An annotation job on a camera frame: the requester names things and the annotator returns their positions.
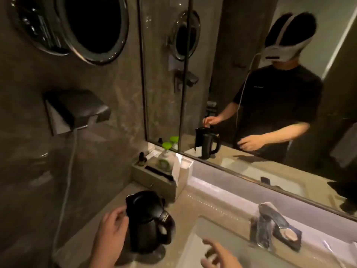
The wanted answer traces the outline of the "beige soap bar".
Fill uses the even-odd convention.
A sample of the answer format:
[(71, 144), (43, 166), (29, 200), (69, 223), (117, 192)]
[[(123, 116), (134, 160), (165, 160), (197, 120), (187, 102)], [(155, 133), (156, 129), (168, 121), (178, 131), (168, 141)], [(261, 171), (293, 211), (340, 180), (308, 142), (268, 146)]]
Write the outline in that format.
[(279, 230), (282, 237), (288, 241), (296, 242), (298, 240), (297, 234), (289, 228), (284, 228)]

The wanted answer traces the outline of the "black comb packet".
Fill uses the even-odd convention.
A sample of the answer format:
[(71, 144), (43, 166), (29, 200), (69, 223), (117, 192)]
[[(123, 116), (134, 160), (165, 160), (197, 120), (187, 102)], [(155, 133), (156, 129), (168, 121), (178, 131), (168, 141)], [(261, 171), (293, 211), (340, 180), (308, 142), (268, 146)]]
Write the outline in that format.
[(163, 172), (163, 171), (161, 171), (161, 170), (157, 170), (157, 169), (154, 168), (154, 167), (151, 167), (151, 166), (148, 166), (148, 165), (147, 165), (147, 166), (145, 166), (145, 169), (148, 170), (148, 171), (151, 171), (152, 173), (157, 174), (157, 175), (159, 175), (159, 176), (163, 176), (163, 177), (165, 177), (165, 178), (166, 178), (167, 180), (169, 180), (169, 181), (175, 181), (172, 175), (167, 174), (167, 173), (165, 173), (165, 172)]

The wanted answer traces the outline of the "person's right hand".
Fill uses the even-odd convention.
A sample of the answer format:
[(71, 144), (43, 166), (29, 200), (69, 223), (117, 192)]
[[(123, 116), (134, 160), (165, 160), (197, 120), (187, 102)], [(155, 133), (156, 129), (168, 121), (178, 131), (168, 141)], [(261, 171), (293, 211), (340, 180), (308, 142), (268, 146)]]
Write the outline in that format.
[(225, 247), (224, 255), (223, 255), (223, 263), (222, 264), (202, 264), (200, 260), (200, 264), (203, 268), (243, 268), (239, 263), (238, 259), (229, 252)]

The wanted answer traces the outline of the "white sink basin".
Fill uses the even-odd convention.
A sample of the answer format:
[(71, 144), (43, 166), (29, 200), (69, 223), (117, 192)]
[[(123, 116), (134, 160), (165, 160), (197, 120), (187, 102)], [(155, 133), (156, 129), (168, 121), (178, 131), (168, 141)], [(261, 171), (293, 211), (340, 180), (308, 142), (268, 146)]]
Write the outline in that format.
[(200, 260), (210, 248), (203, 243), (203, 238), (210, 238), (222, 244), (238, 258), (243, 268), (300, 268), (273, 253), (253, 246), (246, 239), (205, 217), (199, 217), (195, 223), (176, 268), (202, 268)]

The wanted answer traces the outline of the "large wall mirror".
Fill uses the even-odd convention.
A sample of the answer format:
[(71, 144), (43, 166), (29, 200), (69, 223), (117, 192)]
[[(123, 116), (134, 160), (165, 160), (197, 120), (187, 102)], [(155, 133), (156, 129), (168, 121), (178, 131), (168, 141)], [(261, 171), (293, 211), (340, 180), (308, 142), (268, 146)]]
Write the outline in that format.
[(357, 221), (357, 0), (137, 0), (145, 137)]

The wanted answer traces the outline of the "dark wall socket cover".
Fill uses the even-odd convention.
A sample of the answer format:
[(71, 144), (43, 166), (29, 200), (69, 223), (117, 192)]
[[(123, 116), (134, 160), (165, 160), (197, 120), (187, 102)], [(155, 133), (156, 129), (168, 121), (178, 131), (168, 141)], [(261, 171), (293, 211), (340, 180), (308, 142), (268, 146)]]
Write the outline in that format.
[(111, 116), (111, 109), (90, 90), (51, 90), (43, 94), (43, 100), (54, 136), (108, 121)]

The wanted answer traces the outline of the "grey amenity tray box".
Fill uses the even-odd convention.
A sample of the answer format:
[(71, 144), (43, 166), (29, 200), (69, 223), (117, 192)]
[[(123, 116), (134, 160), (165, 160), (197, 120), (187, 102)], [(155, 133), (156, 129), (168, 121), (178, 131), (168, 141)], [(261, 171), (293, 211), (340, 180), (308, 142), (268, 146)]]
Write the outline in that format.
[[(154, 144), (149, 144), (149, 147), (151, 150), (148, 155), (146, 155), (147, 162), (145, 166), (148, 165), (157, 170), (161, 170), (157, 166), (157, 161), (158, 156), (164, 149)], [(174, 181), (169, 181), (163, 176), (159, 176), (146, 170), (145, 166), (139, 166), (137, 162), (133, 163), (131, 166), (132, 180), (149, 190), (155, 191), (159, 196), (164, 198), (167, 203), (175, 202), (183, 192), (192, 176), (194, 164), (193, 160), (182, 156), (179, 182), (178, 185), (176, 185)]]

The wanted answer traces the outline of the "round chrome magnifying mirror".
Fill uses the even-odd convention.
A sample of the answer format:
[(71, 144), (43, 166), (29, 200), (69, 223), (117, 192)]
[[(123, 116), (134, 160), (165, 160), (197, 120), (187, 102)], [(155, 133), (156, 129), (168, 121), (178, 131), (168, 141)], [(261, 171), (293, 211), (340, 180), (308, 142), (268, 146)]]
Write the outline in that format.
[(127, 41), (127, 0), (9, 0), (9, 18), (37, 49), (56, 56), (71, 52), (84, 62), (113, 62)]

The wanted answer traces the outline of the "black soap dish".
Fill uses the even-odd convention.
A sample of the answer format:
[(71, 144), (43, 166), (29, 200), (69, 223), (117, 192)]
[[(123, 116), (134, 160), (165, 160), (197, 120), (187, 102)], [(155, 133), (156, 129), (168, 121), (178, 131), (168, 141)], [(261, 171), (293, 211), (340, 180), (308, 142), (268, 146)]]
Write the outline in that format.
[(299, 252), (300, 249), (301, 249), (301, 244), (302, 244), (302, 232), (293, 227), (292, 225), (288, 225), (289, 229), (292, 229), (298, 236), (298, 240), (296, 242), (291, 242), (291, 241), (288, 241), (286, 239), (284, 239), (282, 237), (282, 235), (280, 234), (279, 230), (282, 229), (280, 228), (277, 224), (275, 224), (274, 228), (273, 228), (273, 236), (279, 240), (280, 242), (282, 242), (283, 244), (287, 245), (289, 248), (291, 248), (293, 251), (295, 252)]

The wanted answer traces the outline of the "black kettle base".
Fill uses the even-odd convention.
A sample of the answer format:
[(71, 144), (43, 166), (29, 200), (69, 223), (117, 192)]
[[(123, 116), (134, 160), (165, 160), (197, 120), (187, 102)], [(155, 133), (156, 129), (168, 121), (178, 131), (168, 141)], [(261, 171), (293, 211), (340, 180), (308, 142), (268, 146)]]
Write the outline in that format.
[(145, 264), (153, 266), (162, 261), (166, 255), (166, 248), (159, 246), (151, 253), (135, 253), (131, 250), (130, 246), (123, 247), (120, 257), (115, 263), (115, 268), (129, 268), (134, 264)]

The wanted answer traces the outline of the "chrome sink faucet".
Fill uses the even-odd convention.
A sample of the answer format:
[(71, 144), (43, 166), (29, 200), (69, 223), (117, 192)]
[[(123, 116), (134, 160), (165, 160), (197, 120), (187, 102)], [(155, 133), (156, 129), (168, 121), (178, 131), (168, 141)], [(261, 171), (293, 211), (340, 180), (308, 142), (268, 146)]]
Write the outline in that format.
[(260, 203), (258, 205), (258, 215), (251, 218), (250, 242), (259, 248), (269, 252), (274, 251), (272, 244), (273, 226), (275, 224), (279, 229), (289, 229), (290, 224), (270, 202)]

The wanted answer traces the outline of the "clear bottle with green cap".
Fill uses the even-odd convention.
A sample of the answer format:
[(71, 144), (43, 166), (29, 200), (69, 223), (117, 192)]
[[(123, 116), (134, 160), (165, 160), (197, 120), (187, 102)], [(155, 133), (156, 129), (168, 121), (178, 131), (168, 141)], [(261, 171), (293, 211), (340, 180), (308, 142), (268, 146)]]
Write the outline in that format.
[(162, 147), (164, 150), (158, 156), (157, 166), (162, 171), (171, 173), (174, 165), (174, 153), (171, 151), (172, 144), (170, 142), (164, 142)]

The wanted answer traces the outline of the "black electric kettle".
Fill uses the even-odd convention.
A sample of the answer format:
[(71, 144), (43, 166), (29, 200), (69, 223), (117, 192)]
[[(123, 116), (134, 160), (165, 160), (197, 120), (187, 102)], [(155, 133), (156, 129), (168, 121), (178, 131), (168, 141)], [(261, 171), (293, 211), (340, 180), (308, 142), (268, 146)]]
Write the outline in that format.
[(161, 245), (171, 244), (176, 224), (158, 194), (144, 190), (126, 196), (125, 200), (132, 252), (152, 253)]

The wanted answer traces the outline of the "person's left hand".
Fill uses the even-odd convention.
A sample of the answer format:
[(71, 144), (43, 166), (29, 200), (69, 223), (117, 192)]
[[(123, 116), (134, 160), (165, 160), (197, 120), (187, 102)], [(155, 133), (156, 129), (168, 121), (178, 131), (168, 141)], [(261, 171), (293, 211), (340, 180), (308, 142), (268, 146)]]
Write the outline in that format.
[(88, 268), (114, 268), (126, 234), (127, 229), (105, 229), (103, 217), (95, 236)]

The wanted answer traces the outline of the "white amenity packets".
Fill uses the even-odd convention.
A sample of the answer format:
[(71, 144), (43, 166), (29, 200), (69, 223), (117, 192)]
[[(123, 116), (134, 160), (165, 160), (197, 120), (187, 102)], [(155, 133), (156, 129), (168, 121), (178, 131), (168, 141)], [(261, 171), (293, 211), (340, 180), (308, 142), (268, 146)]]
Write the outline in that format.
[(175, 153), (172, 155), (172, 171), (171, 175), (173, 177), (174, 182), (178, 185), (180, 169), (181, 169), (182, 155), (179, 153)]

